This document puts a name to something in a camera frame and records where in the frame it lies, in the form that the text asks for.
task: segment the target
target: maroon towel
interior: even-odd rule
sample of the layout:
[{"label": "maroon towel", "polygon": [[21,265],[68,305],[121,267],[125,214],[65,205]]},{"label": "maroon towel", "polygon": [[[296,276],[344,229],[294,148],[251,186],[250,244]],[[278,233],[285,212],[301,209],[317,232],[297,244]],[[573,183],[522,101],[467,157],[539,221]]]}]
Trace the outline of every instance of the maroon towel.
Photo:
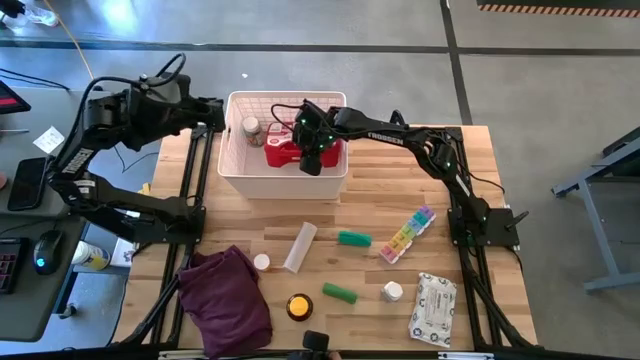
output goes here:
[{"label": "maroon towel", "polygon": [[258,278],[236,246],[208,256],[196,253],[180,272],[180,302],[200,329],[207,356],[246,354],[271,342],[269,307]]}]

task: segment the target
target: gray floor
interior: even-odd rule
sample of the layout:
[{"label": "gray floor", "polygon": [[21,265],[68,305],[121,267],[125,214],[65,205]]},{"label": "gray floor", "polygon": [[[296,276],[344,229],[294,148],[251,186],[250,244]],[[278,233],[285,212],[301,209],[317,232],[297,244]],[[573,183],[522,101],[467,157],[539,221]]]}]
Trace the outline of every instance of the gray floor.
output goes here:
[{"label": "gray floor", "polygon": [[[89,40],[446,45],[437,0],[313,4],[198,0],[189,9],[174,3],[112,0],[98,5],[60,0],[54,6],[69,17],[79,38]],[[470,0],[450,3],[460,46],[640,47],[636,36],[640,20],[481,13]],[[114,19],[125,19],[129,25],[116,28]],[[60,29],[25,31],[32,38],[64,39]],[[173,54],[86,53],[96,75],[129,77],[154,72]],[[461,123],[448,55],[189,52],[187,56],[184,72],[193,77],[195,95],[226,98],[235,90],[339,90],[346,93],[350,106],[374,117],[387,117],[398,108],[413,123]],[[581,200],[576,196],[556,200],[549,191],[588,165],[603,146],[638,126],[638,60],[461,57],[473,121],[490,127],[507,199],[516,210],[531,211],[519,225],[525,281],[539,341],[550,349],[640,354],[640,285],[593,295],[583,292],[584,281],[605,274],[604,263]],[[0,51],[0,66],[73,88],[88,81],[71,50],[5,48]],[[104,156],[105,169],[119,167],[112,154]],[[127,156],[129,163],[137,155]],[[138,179],[152,173],[153,163],[145,161],[136,170],[140,174],[114,183],[137,188]],[[638,251],[626,250],[626,255],[637,263]],[[104,344],[113,330],[113,321],[105,319],[112,319],[119,307],[122,284],[117,281],[82,281],[74,292],[80,303],[88,298],[82,321],[52,321],[39,343],[0,343],[0,353],[52,349],[61,332],[68,334],[64,342],[68,346]],[[103,311],[104,316],[97,315]]]}]

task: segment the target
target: colorful pill organizer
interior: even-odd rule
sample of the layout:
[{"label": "colorful pill organizer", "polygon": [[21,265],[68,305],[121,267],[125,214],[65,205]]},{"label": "colorful pill organizer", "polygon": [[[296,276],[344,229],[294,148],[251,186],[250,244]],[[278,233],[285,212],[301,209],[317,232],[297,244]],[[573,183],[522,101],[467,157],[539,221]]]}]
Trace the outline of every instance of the colorful pill organizer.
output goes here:
[{"label": "colorful pill organizer", "polygon": [[435,218],[435,212],[426,205],[422,206],[380,250],[380,255],[390,264],[395,264],[400,256],[411,247],[413,238],[422,234]]}]

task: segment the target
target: wooden tabletop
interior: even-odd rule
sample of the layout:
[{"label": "wooden tabletop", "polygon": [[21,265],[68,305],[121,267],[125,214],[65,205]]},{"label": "wooden tabletop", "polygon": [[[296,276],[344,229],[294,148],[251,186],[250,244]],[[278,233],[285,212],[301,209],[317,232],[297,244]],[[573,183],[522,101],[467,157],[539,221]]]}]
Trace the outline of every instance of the wooden tabletop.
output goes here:
[{"label": "wooden tabletop", "polygon": [[[488,128],[462,129],[470,170],[480,178],[499,183]],[[443,349],[409,338],[408,324],[419,272],[462,284],[460,260],[451,245],[446,217],[449,193],[442,182],[431,179],[418,167],[409,151],[370,140],[352,141],[349,174],[339,199],[271,201],[247,200],[218,175],[219,144],[216,138],[204,196],[205,233],[197,251],[211,254],[236,245],[250,259],[259,253],[268,254],[272,266],[277,267],[284,263],[303,221],[318,227],[297,275],[277,268],[262,274],[259,286],[269,305],[273,325],[269,348],[301,348],[303,333],[310,329],[328,333],[332,349]],[[152,184],[153,196],[178,194],[188,146],[188,130],[181,136],[163,140]],[[502,193],[492,185],[474,180],[473,188],[491,206],[504,205]],[[396,264],[388,264],[378,252],[423,204],[434,209],[435,222],[414,240]],[[338,245],[340,230],[371,234],[373,245],[370,248]],[[166,253],[167,246],[153,245],[134,259],[114,341],[129,335],[155,302]],[[518,262],[513,254],[499,248],[487,248],[487,258],[497,303],[522,335],[535,343]],[[387,303],[380,296],[380,289],[388,281],[400,283],[404,288],[404,296],[396,303]],[[324,282],[355,291],[359,295],[357,303],[351,305],[323,295]],[[286,301],[295,293],[305,293],[314,302],[313,315],[307,321],[294,322],[286,314]],[[173,303],[168,308],[168,314],[172,315]],[[483,334],[489,340],[483,308],[480,316]],[[169,327],[170,319],[166,319],[165,336]],[[200,333],[188,315],[182,325],[180,347],[202,347]],[[458,286],[451,350],[472,348],[464,288]]]}]

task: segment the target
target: white plastic basket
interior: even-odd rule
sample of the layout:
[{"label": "white plastic basket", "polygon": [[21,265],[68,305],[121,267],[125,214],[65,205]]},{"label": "white plastic basket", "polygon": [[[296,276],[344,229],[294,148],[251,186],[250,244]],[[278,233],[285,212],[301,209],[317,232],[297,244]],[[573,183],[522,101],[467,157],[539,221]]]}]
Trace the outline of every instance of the white plastic basket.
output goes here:
[{"label": "white plastic basket", "polygon": [[[267,165],[264,148],[247,144],[242,132],[242,120],[253,116],[266,131],[275,122],[271,105],[300,105],[308,99],[324,110],[331,106],[346,106],[346,96],[329,91],[236,91],[229,96],[222,133],[218,173],[240,194],[249,199],[335,199],[340,194],[348,171],[347,143],[343,142],[338,165],[323,168],[319,176],[300,171],[297,162],[281,168]],[[297,109],[278,107],[278,118],[293,121]]]}]

